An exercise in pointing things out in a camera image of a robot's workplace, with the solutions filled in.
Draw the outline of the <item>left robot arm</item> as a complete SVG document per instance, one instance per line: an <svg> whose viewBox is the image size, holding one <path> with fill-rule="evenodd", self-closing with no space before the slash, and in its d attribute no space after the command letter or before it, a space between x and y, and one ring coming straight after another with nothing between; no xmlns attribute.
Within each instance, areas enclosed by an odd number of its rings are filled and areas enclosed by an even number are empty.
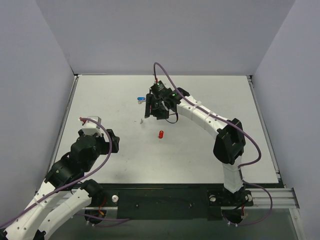
<svg viewBox="0 0 320 240"><path fill-rule="evenodd" d="M93 179L85 180L65 202L59 204L74 185L89 172L101 155L117 153L120 138L107 129L111 141L99 129L79 130L70 151L55 162L45 176L39 191L26 207L28 212L0 230L2 240L48 240L75 213L89 205L102 206L107 197L102 186Z"/></svg>

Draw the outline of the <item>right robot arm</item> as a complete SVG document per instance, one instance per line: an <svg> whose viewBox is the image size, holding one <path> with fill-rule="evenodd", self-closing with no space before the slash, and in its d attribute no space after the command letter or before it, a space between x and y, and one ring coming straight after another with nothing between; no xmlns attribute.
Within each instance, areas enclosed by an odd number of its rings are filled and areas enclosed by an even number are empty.
<svg viewBox="0 0 320 240"><path fill-rule="evenodd" d="M177 117L184 116L193 121L213 137L212 152L222 164L224 182L222 196L211 195L210 199L222 200L228 206L241 206L253 200L239 170L246 141L238 119L222 117L184 89L172 90L161 81L150 87L145 104L145 118L153 116L157 120L167 120L173 112Z"/></svg>

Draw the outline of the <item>red key tag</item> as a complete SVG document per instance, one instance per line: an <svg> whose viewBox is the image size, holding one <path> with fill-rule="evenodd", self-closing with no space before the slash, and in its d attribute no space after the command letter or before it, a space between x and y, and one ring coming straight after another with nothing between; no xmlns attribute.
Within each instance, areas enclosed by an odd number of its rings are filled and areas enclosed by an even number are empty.
<svg viewBox="0 0 320 240"><path fill-rule="evenodd" d="M164 131L160 130L159 133L158 133L158 138L162 139L163 137L164 137Z"/></svg>

